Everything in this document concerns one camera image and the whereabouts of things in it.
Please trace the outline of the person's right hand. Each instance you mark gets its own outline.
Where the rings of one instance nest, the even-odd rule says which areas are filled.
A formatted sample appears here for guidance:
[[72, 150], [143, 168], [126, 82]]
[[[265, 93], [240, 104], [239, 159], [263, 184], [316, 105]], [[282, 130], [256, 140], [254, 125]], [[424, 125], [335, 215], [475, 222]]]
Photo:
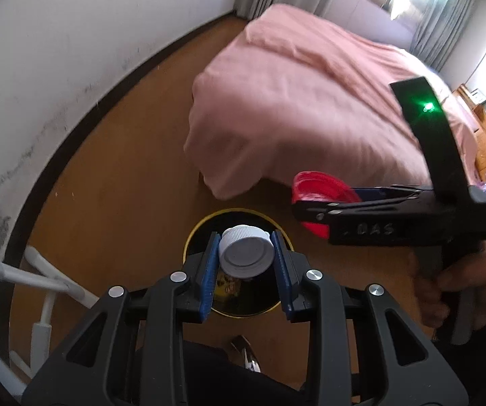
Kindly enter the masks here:
[[486, 325], [486, 241], [478, 253], [464, 257], [435, 279], [427, 279], [420, 273], [415, 257], [412, 262], [413, 289], [422, 324], [437, 328], [444, 323], [450, 312], [441, 301], [445, 292], [472, 290], [475, 291], [472, 327], [480, 329]]

